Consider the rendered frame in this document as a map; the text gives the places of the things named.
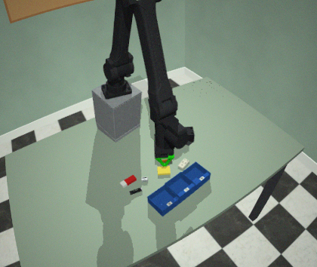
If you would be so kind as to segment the blue rack of three bins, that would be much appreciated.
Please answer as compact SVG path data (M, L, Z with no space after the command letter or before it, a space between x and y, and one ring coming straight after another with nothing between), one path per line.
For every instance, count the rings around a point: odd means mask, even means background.
M210 179L210 176L209 171L195 162L149 195L147 197L148 202L164 216L204 185Z

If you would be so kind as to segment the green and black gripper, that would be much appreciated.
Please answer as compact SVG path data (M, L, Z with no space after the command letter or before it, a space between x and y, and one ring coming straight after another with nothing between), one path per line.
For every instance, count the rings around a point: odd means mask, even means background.
M165 149L164 138L160 137L156 133L154 134L155 145L155 159L163 166L166 167L168 163L174 158L174 149ZM165 155L166 154L166 155ZM164 164L162 158L168 158Z

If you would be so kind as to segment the white domino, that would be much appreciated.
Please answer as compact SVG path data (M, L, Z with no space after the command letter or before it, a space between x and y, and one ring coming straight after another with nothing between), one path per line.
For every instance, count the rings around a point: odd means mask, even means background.
M179 163L178 167L180 167L181 169L184 169L184 167L185 167L188 163L189 163L189 160L187 160L187 159L184 158L184 159Z

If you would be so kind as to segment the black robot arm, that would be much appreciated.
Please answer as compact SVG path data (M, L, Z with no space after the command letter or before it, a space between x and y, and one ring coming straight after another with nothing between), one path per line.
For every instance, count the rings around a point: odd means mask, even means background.
M128 52L134 13L148 80L150 119L155 122L155 133L165 137L165 149L181 149L194 142L195 134L193 127L184 127L175 117L177 101L168 80L156 17L155 4L160 1L115 0L112 50L103 64L107 82L101 89L107 100L132 94L123 77L134 73L134 57Z

